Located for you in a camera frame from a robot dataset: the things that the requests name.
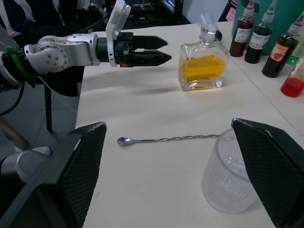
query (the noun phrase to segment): robotic arm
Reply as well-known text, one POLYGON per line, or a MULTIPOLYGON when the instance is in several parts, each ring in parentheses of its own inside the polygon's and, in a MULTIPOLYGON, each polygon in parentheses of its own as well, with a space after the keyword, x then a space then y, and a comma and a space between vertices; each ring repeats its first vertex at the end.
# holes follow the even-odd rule
POLYGON ((25 82, 34 86, 36 77, 74 66, 98 66, 101 62, 110 62, 112 67, 158 66, 170 60, 171 56, 156 50, 168 45, 167 41, 120 32, 130 10, 123 0, 117 1, 106 27, 106 38, 96 34, 45 36, 36 45, 9 47, 7 52, 0 52, 0 88, 14 89, 25 82), (138 48, 148 51, 136 52, 138 48))

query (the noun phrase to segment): yellow liquid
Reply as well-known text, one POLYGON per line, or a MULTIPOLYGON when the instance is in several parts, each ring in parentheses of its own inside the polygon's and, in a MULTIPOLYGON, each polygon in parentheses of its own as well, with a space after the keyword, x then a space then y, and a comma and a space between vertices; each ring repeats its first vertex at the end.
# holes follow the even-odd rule
POLYGON ((215 88, 216 86, 208 86, 208 83, 202 84, 203 81, 217 81, 225 70, 226 63, 217 56, 210 55, 201 58, 191 58, 180 60, 179 81, 182 88, 185 83, 193 83, 198 85, 192 89, 215 88))

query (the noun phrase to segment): black cable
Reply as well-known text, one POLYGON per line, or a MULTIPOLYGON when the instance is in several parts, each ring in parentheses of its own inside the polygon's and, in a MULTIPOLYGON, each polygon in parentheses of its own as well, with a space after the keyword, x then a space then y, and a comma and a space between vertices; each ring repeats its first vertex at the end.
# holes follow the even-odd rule
POLYGON ((10 111, 12 111, 14 108, 17 107, 17 105, 19 104, 19 102, 20 102, 20 100, 21 100, 21 98, 22 98, 23 91, 24 91, 24 84, 21 86, 20 93, 19 93, 18 99, 17 99, 17 101, 15 102, 15 104, 14 104, 10 109, 6 110, 6 111, 3 112, 3 113, 0 113, 0 116, 3 116, 3 115, 5 115, 5 114, 9 113, 10 111))
POLYGON ((95 22, 94 24, 92 24, 92 25, 90 25, 90 26, 88 26, 88 27, 86 27, 86 28, 84 28, 82 30, 79 30, 78 32, 74 32, 74 34, 76 34, 76 33, 82 33, 84 31, 90 29, 91 27, 93 27, 93 26, 97 25, 98 23, 104 21, 107 17, 109 17, 111 15, 111 13, 108 13, 106 16, 104 16, 103 18, 101 18, 100 20, 98 20, 97 22, 95 22))

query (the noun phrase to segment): bottle cap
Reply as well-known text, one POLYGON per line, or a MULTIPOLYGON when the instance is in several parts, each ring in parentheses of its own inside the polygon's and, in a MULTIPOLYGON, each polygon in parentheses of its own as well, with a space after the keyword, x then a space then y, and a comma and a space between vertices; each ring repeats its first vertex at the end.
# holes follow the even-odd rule
POLYGON ((254 11, 255 11, 255 1, 250 0, 250 2, 248 3, 248 6, 244 10, 243 16, 250 18, 253 16, 254 11))
POLYGON ((275 18, 276 0, 273 0, 266 13, 264 13, 262 21, 270 23, 275 18))
POLYGON ((207 12, 203 12, 199 16, 199 24, 201 25, 200 34, 203 37, 214 37, 217 32, 218 27, 214 23, 211 15, 207 12))
POLYGON ((300 36, 303 36, 303 35, 304 35, 304 25, 300 28, 298 34, 299 34, 300 36))
POLYGON ((302 29, 304 25, 304 11, 303 13, 298 17, 298 19, 293 23, 288 30, 288 33, 292 35, 298 35, 300 30, 302 29))

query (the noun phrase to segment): dark bottle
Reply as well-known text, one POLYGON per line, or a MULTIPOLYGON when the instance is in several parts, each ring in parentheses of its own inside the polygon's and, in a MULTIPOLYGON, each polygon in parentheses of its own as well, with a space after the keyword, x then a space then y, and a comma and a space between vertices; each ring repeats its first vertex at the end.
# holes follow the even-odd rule
POLYGON ((273 31, 272 21, 275 17, 276 0, 273 0, 267 12, 264 13, 262 21, 257 24, 252 33, 251 40, 245 55, 248 63, 258 63, 264 48, 266 48, 270 35, 273 31))
POLYGON ((250 31, 254 23, 254 0, 250 0, 247 8, 244 10, 243 16, 238 19, 236 31, 234 33, 230 54, 233 57, 241 57, 246 48, 246 44, 250 35, 250 31))
POLYGON ((267 77, 277 77, 279 75, 299 43, 293 36, 298 35, 302 26, 303 17, 300 16, 297 21, 290 26, 287 33, 279 38, 262 70, 263 75, 267 77))

